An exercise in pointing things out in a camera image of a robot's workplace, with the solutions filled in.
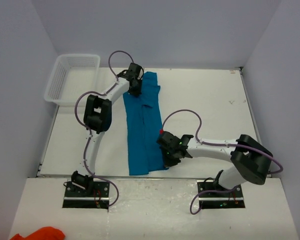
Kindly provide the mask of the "blue t shirt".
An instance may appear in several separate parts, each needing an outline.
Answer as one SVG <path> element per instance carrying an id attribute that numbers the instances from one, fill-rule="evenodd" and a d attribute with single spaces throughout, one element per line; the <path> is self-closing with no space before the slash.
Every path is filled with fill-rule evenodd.
<path id="1" fill-rule="evenodd" d="M 163 155 L 157 144 L 162 129 L 160 90 L 157 73 L 148 71 L 143 76 L 140 96 L 129 93 L 123 95 L 130 176 L 147 175 L 165 169 Z"/>

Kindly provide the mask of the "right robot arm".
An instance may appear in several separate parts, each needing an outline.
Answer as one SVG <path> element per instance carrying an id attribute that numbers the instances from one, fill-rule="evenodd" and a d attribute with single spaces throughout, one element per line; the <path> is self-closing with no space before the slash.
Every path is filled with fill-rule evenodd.
<path id="1" fill-rule="evenodd" d="M 214 188 L 218 191 L 231 190 L 245 182 L 264 185 L 273 157 L 269 150 L 246 134 L 238 139 L 204 141 L 190 134 L 179 138 L 162 131 L 156 143 L 166 168 L 176 166 L 184 158 L 210 158 L 232 163 L 215 177 Z"/>

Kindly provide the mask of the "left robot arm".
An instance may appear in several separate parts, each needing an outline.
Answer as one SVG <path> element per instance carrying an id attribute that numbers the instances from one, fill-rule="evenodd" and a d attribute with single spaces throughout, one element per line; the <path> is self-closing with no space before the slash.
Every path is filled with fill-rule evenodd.
<path id="1" fill-rule="evenodd" d="M 89 165 L 95 166 L 99 146 L 105 132 L 112 123 L 112 105 L 124 94 L 138 97 L 142 91 L 144 69 L 130 63 L 128 69 L 115 74 L 115 82 L 105 91 L 83 93 L 75 103 L 74 115 L 80 125 L 88 131 L 87 143 L 83 150 L 82 167 L 71 176 L 73 185 L 90 193 L 94 189 L 95 174 Z"/>

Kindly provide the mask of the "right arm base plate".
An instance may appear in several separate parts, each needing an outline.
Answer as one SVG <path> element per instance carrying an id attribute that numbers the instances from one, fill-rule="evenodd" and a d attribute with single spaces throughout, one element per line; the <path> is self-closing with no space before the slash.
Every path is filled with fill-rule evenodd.
<path id="1" fill-rule="evenodd" d="M 246 207 L 241 185 L 231 193 L 204 193 L 198 197 L 198 203 L 201 210 L 244 209 Z"/>

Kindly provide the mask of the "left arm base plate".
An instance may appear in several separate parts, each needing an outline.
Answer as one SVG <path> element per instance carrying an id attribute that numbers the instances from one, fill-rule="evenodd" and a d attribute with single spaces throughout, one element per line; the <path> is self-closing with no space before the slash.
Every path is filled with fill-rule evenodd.
<path id="1" fill-rule="evenodd" d="M 92 190 L 86 190 L 67 181 L 62 208 L 64 209 L 109 209 L 110 184 L 106 181 L 94 181 Z"/>

